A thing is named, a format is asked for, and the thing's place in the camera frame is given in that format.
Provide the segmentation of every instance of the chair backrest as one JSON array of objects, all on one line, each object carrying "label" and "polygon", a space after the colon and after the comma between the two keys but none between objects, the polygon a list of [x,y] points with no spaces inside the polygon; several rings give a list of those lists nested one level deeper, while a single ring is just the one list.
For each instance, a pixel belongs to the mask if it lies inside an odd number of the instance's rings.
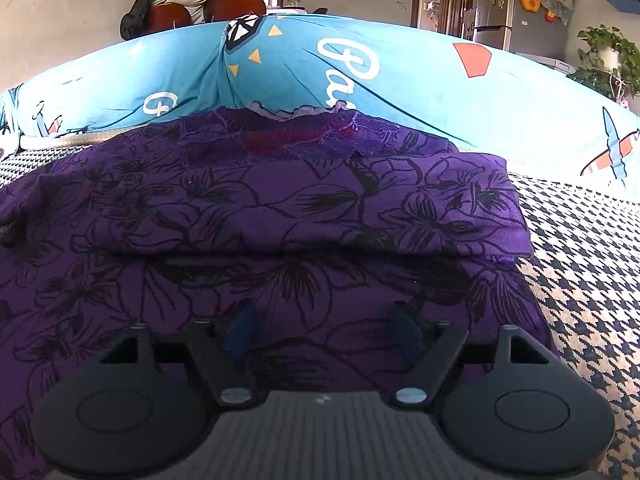
[{"label": "chair backrest", "polygon": [[249,13],[262,16],[267,13],[263,0],[207,0],[204,4],[204,21],[226,22]]},{"label": "chair backrest", "polygon": [[192,25],[189,11],[180,4],[160,4],[151,6],[146,14],[146,34],[172,30],[172,28]]}]

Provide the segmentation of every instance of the black and white houndstooth pattern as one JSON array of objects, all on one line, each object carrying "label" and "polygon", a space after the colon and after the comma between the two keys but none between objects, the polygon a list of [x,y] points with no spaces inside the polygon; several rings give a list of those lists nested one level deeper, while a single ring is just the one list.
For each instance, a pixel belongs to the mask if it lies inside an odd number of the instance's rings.
[{"label": "black and white houndstooth pattern", "polygon": [[[82,146],[0,162],[0,187]],[[640,479],[640,205],[511,175],[535,255],[518,263],[567,364],[613,405],[611,480]]]}]

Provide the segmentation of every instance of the wooden door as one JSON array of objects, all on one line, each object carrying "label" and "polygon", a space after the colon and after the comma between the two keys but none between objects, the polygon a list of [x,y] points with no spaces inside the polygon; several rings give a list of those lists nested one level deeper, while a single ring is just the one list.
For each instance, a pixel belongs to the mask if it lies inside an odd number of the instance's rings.
[{"label": "wooden door", "polygon": [[438,32],[460,37],[462,33],[463,0],[440,0]]}]

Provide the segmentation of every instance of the wall shelf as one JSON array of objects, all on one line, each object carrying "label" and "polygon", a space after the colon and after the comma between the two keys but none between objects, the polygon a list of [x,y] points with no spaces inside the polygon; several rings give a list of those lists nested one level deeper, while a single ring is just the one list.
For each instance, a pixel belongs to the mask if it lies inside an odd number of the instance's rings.
[{"label": "wall shelf", "polygon": [[640,2],[632,0],[607,0],[620,12],[626,12],[628,14],[640,14]]}]

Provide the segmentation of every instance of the white flower pot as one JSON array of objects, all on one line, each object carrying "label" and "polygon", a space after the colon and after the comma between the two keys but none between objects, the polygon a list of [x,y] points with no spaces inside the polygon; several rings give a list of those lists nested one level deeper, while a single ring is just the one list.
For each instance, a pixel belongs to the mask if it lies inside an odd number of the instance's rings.
[{"label": "white flower pot", "polygon": [[609,72],[620,66],[620,53],[613,50],[610,46],[604,48],[599,53],[600,57],[604,61],[604,68]]}]

